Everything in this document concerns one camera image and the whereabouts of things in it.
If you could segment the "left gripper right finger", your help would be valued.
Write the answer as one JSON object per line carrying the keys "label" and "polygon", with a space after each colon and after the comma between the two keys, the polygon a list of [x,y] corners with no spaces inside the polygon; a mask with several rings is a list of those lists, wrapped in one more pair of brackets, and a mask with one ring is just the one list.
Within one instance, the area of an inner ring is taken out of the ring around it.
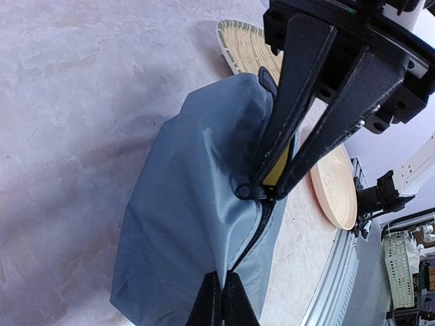
{"label": "left gripper right finger", "polygon": [[239,275],[228,271],[223,290],[222,320],[227,326],[259,326]]}

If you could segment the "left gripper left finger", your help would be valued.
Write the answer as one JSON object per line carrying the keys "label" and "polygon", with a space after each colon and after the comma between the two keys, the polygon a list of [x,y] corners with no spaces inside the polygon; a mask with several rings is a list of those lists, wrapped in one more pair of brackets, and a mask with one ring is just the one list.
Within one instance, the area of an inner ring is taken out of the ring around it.
{"label": "left gripper left finger", "polygon": [[222,288],[217,272],[203,278],[186,326],[219,326],[222,324]]}

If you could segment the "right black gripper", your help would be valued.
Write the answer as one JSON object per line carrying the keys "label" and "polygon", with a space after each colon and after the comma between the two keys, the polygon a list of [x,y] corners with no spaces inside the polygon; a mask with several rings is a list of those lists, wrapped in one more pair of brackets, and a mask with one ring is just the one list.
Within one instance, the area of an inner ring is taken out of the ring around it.
{"label": "right black gripper", "polygon": [[261,184],[291,142],[309,103],[328,103],[275,186],[286,197],[327,153],[358,131],[407,123],[434,93],[434,49],[399,19],[416,1],[271,1],[264,35],[283,60],[273,112],[258,146]]}

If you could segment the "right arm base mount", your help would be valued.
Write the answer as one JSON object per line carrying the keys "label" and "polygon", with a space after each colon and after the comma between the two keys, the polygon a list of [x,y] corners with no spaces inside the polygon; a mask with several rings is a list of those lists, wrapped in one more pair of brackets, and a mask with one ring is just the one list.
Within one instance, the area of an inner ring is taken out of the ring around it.
{"label": "right arm base mount", "polygon": [[415,197],[414,194],[400,195],[394,185],[393,175],[393,170],[388,171],[377,179],[377,184],[372,187],[364,187],[362,173],[359,177],[353,178],[358,209],[356,222],[351,232],[356,238],[362,235],[362,238],[366,240],[370,231],[369,223],[373,219],[402,210],[406,203]]}

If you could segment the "yellow sponge block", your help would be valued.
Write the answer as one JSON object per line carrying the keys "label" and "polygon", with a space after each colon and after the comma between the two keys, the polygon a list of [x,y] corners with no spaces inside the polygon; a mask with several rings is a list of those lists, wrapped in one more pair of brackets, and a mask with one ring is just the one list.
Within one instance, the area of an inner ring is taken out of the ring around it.
{"label": "yellow sponge block", "polygon": [[294,149],[294,142],[290,143],[285,148],[284,152],[281,154],[277,163],[274,165],[274,167],[271,169],[271,171],[263,180],[262,182],[263,185],[276,186],[281,174],[283,173],[288,157],[292,157],[293,149]]}

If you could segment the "grey zip pouch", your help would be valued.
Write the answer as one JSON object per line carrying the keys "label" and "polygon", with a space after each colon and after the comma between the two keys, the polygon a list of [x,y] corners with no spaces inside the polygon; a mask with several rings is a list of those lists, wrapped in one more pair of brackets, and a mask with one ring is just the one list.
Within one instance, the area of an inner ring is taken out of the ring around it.
{"label": "grey zip pouch", "polygon": [[186,325],[206,273],[239,275],[260,320],[286,201],[253,183],[277,85],[260,68],[187,95],[126,206],[111,304],[134,325]]}

